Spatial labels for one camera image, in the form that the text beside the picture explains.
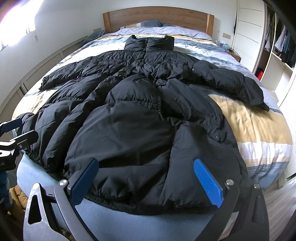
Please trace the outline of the black puffer jacket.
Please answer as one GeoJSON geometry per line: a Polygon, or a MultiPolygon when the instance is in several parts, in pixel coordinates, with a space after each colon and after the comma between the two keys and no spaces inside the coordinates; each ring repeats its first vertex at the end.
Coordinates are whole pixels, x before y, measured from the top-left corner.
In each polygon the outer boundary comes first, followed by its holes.
{"type": "Polygon", "coordinates": [[[252,181],[231,126],[208,96],[216,90],[268,111],[263,91],[240,72],[174,50],[174,39],[127,39],[124,49],[63,66],[44,77],[57,91],[24,113],[21,135],[39,138],[29,158],[56,179],[89,159],[99,172],[86,198],[137,215],[211,207],[194,173],[201,159],[244,197],[252,181]]]}

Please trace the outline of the hanging clothes in wardrobe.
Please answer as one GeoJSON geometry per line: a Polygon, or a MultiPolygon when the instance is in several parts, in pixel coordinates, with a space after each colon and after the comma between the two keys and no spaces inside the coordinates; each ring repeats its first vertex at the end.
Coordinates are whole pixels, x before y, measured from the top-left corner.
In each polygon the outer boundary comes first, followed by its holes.
{"type": "Polygon", "coordinates": [[[295,68],[295,41],[287,27],[282,23],[275,12],[267,7],[267,31],[264,36],[264,50],[274,52],[283,63],[295,68]]]}

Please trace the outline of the striped blue yellow duvet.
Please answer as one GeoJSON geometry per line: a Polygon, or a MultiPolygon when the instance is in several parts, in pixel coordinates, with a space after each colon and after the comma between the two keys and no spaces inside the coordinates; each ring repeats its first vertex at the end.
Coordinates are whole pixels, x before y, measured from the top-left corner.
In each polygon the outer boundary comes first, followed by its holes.
{"type": "MultiPolygon", "coordinates": [[[[175,39],[176,51],[254,78],[247,68],[217,46],[209,35],[181,27],[133,27],[103,35],[65,54],[49,72],[90,56],[121,50],[130,35],[139,38],[171,35],[175,39]]],[[[249,108],[241,101],[221,93],[210,93],[210,97],[220,106],[234,132],[250,178],[266,189],[278,180],[291,159],[292,136],[270,92],[263,89],[263,95],[269,111],[249,108]]]]}

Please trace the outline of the red item on shelf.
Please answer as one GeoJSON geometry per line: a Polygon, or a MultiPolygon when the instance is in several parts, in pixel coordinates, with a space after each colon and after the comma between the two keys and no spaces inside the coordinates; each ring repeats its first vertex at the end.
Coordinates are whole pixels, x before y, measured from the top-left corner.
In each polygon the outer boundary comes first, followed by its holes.
{"type": "Polygon", "coordinates": [[[262,76],[263,76],[263,70],[257,71],[256,77],[258,78],[259,81],[262,79],[262,76]]]}

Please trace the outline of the wooden nightstand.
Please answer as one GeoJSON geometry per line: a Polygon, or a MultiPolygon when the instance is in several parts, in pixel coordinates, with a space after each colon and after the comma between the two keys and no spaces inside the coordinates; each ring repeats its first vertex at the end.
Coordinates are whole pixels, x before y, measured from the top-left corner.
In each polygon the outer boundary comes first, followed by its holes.
{"type": "Polygon", "coordinates": [[[229,55],[231,55],[234,59],[236,59],[237,62],[241,61],[241,57],[239,56],[239,54],[237,52],[235,52],[233,49],[228,49],[226,51],[229,55]]]}

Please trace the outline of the white wardrobe with shelves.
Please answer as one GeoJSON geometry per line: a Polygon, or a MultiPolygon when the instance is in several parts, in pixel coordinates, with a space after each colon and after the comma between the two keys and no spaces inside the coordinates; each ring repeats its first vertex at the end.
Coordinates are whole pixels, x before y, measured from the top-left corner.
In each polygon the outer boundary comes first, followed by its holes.
{"type": "Polygon", "coordinates": [[[295,70],[284,60],[288,30],[264,1],[237,1],[232,48],[281,105],[292,86],[295,70]]]}

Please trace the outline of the wooden headboard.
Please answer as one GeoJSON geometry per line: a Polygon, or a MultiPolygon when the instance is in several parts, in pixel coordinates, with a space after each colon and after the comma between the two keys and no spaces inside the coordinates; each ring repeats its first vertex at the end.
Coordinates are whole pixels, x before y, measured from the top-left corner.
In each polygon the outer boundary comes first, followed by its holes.
{"type": "Polygon", "coordinates": [[[102,14],[106,32],[116,32],[122,26],[143,21],[160,20],[183,28],[199,30],[213,36],[214,16],[211,14],[170,6],[141,6],[119,9],[102,14]]]}

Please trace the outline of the dark blue pillow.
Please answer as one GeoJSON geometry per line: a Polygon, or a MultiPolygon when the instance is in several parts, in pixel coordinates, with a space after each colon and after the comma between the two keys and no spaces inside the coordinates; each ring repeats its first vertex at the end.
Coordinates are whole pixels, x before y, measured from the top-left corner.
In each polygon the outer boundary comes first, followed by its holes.
{"type": "Polygon", "coordinates": [[[173,25],[164,23],[160,20],[150,20],[150,21],[143,21],[139,23],[134,23],[130,25],[125,25],[120,27],[120,29],[124,28],[137,28],[137,27],[172,27],[173,25]]]}

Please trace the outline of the wall socket plate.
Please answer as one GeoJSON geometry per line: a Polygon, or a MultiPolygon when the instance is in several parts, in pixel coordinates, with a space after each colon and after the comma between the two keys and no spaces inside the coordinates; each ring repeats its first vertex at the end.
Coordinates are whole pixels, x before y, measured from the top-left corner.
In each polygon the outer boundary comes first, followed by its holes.
{"type": "Polygon", "coordinates": [[[228,35],[227,33],[223,33],[223,37],[226,38],[226,39],[231,39],[231,36],[228,35]]]}

